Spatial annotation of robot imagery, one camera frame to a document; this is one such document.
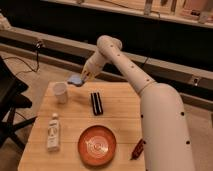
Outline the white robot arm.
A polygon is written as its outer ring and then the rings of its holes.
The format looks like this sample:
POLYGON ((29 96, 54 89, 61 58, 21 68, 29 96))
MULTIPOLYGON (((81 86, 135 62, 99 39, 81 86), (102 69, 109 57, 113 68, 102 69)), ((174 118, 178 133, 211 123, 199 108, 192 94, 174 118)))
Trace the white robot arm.
POLYGON ((95 52, 84 65, 81 79, 87 82, 96 77, 107 62, 112 62, 140 98, 146 171, 195 171, 180 94, 172 86, 156 82, 121 49, 119 39, 100 36, 95 52))

